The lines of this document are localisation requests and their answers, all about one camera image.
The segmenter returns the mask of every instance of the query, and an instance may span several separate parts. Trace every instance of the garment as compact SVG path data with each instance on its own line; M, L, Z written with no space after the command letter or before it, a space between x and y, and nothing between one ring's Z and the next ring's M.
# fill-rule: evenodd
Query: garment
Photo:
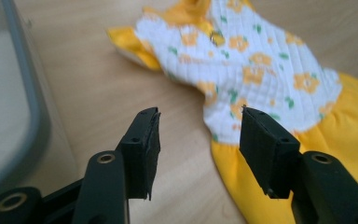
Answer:
M337 157L358 181L358 80L322 68L299 37L261 18L248 1L182 0L162 13L146 8L135 29L108 34L123 55L205 94L213 159L250 223L294 218L290 201L263 195L239 152L243 105L276 119L302 152Z

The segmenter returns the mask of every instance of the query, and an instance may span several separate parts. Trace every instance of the yellow ruffle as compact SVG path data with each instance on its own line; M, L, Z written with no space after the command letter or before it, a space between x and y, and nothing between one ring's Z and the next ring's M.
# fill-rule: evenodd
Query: yellow ruffle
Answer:
M161 70L156 56L138 39L131 27L109 29L107 34L117 48L140 59L149 69Z
M332 111L314 128L296 134L301 152L318 150L338 158L358 181L358 80L340 75L343 91ZM291 200L263 194L238 146L212 141L225 185L249 223L295 223Z

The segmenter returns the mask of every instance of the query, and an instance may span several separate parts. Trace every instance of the yellow flower print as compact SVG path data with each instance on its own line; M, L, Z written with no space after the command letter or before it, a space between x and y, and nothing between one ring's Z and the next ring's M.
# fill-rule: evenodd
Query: yellow flower print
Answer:
M190 34L182 35L182 44L188 47L196 46L198 37L199 37L199 33L197 33L197 31L192 32Z
M242 7L244 3L241 0L229 0L227 7L234 10L236 13L242 12Z
M205 94L205 106L212 105L217 100L217 88L213 82L199 82L197 88Z
M181 54L179 56L179 63L203 63L203 60L197 59L197 58L192 58L188 54Z
M254 83L260 85L263 81L264 69L261 67L251 67L247 66L242 68L243 73L243 83L249 84Z
M231 105L231 114L239 120L242 120L242 107L248 105L248 102L244 98L240 98L236 104Z
M316 77L312 77L310 73L295 74L295 89L314 93L320 82Z
M240 124L233 124L232 125L233 131L241 131L241 125Z
M247 40L243 39L242 36L238 35L229 39L228 46L231 49L237 49L239 52L244 52L249 47L249 43Z
M319 113L323 116L327 115L334 106L334 102L328 102L325 106L319 107Z
M286 44L303 45L304 42L298 36L286 33Z
M191 63L191 57L188 54L181 54L179 56L179 63Z
M249 60L256 64L264 64L271 66L271 58L264 53L256 53L249 58Z

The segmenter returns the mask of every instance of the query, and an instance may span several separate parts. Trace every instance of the screw hole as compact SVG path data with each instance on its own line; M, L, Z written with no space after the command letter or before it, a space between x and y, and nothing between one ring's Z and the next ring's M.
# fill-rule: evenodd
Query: screw hole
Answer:
M97 162L104 164L104 163L109 163L115 159L116 159L115 155L103 154L102 156L98 157Z
M27 201L27 195L22 192L10 194L4 200L0 202L0 212L8 212Z
M313 160L323 164L330 164L332 162L328 157L322 154L313 154L311 157Z

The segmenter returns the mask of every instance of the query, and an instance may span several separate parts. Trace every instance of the table surface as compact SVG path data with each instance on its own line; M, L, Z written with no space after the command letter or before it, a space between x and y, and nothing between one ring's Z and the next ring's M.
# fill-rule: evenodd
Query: table surface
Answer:
M158 106L161 153L153 198L130 201L131 222L245 223L213 164L203 95L121 57L105 32L135 24L142 6L164 9L174 0L16 2L30 26L79 177L92 155L116 147L140 110ZM358 77L358 0L253 3L264 18L301 36L323 66Z

